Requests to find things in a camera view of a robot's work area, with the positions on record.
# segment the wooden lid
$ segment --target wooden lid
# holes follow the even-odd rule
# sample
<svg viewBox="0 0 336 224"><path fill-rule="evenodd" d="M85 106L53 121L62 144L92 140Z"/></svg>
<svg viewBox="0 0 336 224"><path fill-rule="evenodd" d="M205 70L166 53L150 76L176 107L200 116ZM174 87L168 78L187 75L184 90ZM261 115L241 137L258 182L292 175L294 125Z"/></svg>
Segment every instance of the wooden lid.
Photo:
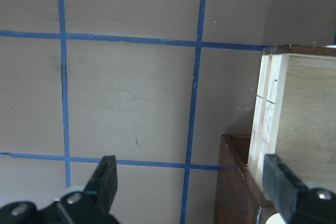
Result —
<svg viewBox="0 0 336 224"><path fill-rule="evenodd" d="M300 55L321 55L336 57L336 48L314 47L302 45L283 45L277 47L265 47L263 55L280 55L280 54L300 54Z"/></svg>

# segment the metal bolt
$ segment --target metal bolt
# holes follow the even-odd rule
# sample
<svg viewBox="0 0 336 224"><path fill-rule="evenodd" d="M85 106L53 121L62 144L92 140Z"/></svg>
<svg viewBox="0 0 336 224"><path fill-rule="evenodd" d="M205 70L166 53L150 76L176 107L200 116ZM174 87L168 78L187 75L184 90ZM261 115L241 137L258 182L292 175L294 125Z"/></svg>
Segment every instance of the metal bolt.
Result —
<svg viewBox="0 0 336 224"><path fill-rule="evenodd" d="M22 213L24 213L28 208L28 205L26 203L21 203L20 205L18 205L16 208L14 208L11 212L12 215L17 216L20 215Z"/></svg>
<svg viewBox="0 0 336 224"><path fill-rule="evenodd" d="M318 190L317 196L323 200L330 200L332 197L331 193L327 190Z"/></svg>
<svg viewBox="0 0 336 224"><path fill-rule="evenodd" d="M82 194L80 194L80 193L74 193L69 198L67 198L67 203L68 204L77 203L80 200L81 197L82 197Z"/></svg>

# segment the vertical blue line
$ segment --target vertical blue line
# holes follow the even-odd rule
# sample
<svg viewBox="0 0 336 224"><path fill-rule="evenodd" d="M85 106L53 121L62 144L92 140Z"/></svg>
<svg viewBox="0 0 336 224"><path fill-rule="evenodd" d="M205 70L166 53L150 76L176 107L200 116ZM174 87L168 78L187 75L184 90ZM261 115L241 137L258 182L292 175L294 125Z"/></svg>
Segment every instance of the vertical blue line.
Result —
<svg viewBox="0 0 336 224"><path fill-rule="evenodd" d="M65 181L66 186L71 186L70 167L70 143L69 143L69 113L67 91L67 41L65 33L65 5L64 0L58 0L59 32L61 35L61 80L62 80L62 113L63 113L63 136L65 156Z"/></svg>
<svg viewBox="0 0 336 224"><path fill-rule="evenodd" d="M199 0L199 13L198 13L196 41L200 42L200 44L202 44L202 39L203 39L205 3L206 3L206 0ZM187 140L187 150L186 150L186 157L185 157L186 167L184 170L184 179L183 179L180 224L185 224L185 217L186 217L189 177L190 177L190 168L191 168L191 157L192 157L192 148L193 148L193 135L194 135L194 125L195 125L197 86L198 86L198 76L200 74L201 52L202 52L202 48L196 47L194 73L193 73L194 78L193 78L191 102L190 102L188 140Z"/></svg>

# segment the grid square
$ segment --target grid square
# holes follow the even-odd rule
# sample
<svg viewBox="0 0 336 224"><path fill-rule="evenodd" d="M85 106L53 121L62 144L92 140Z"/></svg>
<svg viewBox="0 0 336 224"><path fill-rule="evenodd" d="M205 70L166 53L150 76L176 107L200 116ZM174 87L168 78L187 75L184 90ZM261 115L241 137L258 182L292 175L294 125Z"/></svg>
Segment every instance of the grid square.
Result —
<svg viewBox="0 0 336 224"><path fill-rule="evenodd" d="M217 171L191 170L186 224L214 223Z"/></svg>
<svg viewBox="0 0 336 224"><path fill-rule="evenodd" d="M192 163L218 165L223 133L251 134L260 61L261 52L203 49Z"/></svg>
<svg viewBox="0 0 336 224"><path fill-rule="evenodd" d="M32 201L44 208L65 189L64 162L0 156L0 208L14 201Z"/></svg>
<svg viewBox="0 0 336 224"><path fill-rule="evenodd" d="M59 32L57 0L0 0L0 30Z"/></svg>
<svg viewBox="0 0 336 224"><path fill-rule="evenodd" d="M200 0L65 0L66 28L90 33L195 40Z"/></svg>
<svg viewBox="0 0 336 224"><path fill-rule="evenodd" d="M85 185L97 164L72 162L72 181ZM121 223L180 222L184 169L117 166L118 190L111 214Z"/></svg>
<svg viewBox="0 0 336 224"><path fill-rule="evenodd" d="M204 41L331 45L335 0L207 0Z"/></svg>
<svg viewBox="0 0 336 224"><path fill-rule="evenodd" d="M59 40L0 37L1 151L64 154Z"/></svg>
<svg viewBox="0 0 336 224"><path fill-rule="evenodd" d="M185 162L194 49L68 41L72 156Z"/></svg>

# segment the blue grid line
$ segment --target blue grid line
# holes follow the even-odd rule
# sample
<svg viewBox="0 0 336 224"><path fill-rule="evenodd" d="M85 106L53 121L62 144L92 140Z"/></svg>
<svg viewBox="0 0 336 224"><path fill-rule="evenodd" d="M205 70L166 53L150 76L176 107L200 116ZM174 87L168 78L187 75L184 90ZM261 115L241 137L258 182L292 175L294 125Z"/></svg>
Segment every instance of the blue grid line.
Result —
<svg viewBox="0 0 336 224"><path fill-rule="evenodd" d="M199 0L199 13L198 13L196 41L201 42L201 43L203 39L205 4L206 4L206 0ZM186 217L186 206L187 206L187 199L188 199L188 187L189 187L190 167L191 167L190 164L191 164L192 148L193 148L197 86L198 86L198 76L200 74L201 52L202 52L202 48L196 47L195 62L194 62L194 78L193 78L191 102L190 102L187 150L186 150L186 157L185 157L186 168L184 170L184 178L183 178L180 224L185 223L185 217Z"/></svg>
<svg viewBox="0 0 336 224"><path fill-rule="evenodd" d="M65 156L57 155L41 155L41 154L27 154L27 153L11 153L11 152L0 152L0 156L8 156L13 158L27 158L27 159L42 159L42 160L55 160L55 161L66 161ZM71 162L80 163L94 163L98 164L100 158L90 158L90 157L69 157ZM218 170L218 166L215 165L197 165L197 164L182 164L182 163L167 163L167 162L150 162L150 161L135 161L135 160L123 160L118 159L117 165L131 165L131 166L149 166L149 167L167 167L167 168L182 168L185 169L199 169L199 170ZM224 167L225 170L231 170L230 167Z"/></svg>
<svg viewBox="0 0 336 224"><path fill-rule="evenodd" d="M62 114L65 156L65 181L66 187L71 186L71 163L69 142L69 113L67 91L67 41L65 38L65 5L64 0L58 0L59 32L61 46L61 81L62 81Z"/></svg>
<svg viewBox="0 0 336 224"><path fill-rule="evenodd" d="M62 37L62 35L58 33L32 33L26 31L8 31L8 30L0 30L0 36L13 37L13 38L35 38L35 39L60 39ZM110 41L110 42L125 41L136 44L203 47L203 48L218 48L218 49L232 49L232 50L248 50L248 51L262 51L265 47L270 47L267 45L204 42L204 41L191 41L191 40L166 40L157 38L126 37L126 36L98 35L98 34L65 33L64 36L66 39L70 40L93 40L93 41Z"/></svg>

